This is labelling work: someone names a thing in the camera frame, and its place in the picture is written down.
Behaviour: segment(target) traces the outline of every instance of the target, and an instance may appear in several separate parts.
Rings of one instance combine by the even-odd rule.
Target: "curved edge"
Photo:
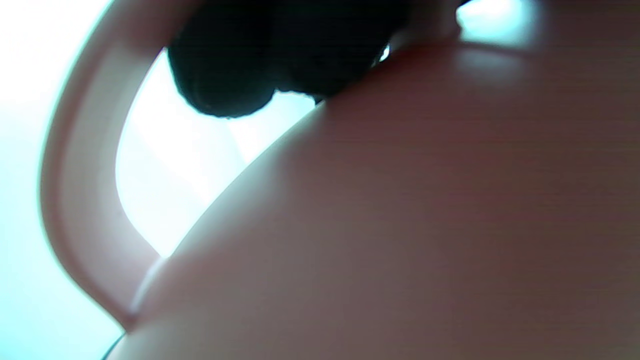
[[[69,276],[122,327],[159,259],[124,213],[115,181],[129,108],[157,55],[202,0],[115,0],[67,79],[40,170],[42,222]]]

